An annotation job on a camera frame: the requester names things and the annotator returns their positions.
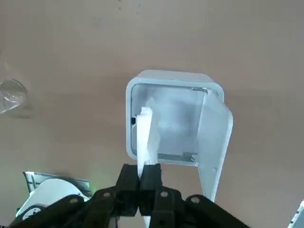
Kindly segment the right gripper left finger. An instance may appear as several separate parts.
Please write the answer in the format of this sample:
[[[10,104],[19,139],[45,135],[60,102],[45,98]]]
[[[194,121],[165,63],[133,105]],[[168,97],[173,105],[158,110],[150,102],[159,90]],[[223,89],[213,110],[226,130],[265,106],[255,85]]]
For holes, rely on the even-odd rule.
[[[43,181],[18,210],[11,228],[115,228],[137,212],[137,166],[124,164],[115,186],[85,196],[63,179]]]

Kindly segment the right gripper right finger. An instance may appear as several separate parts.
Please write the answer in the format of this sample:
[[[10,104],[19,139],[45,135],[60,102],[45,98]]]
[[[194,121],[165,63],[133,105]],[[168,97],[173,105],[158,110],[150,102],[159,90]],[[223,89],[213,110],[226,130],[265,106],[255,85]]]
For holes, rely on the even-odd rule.
[[[139,187],[139,210],[149,216],[150,228],[247,228],[203,195],[183,199],[178,190],[162,184],[160,164],[144,165]]]

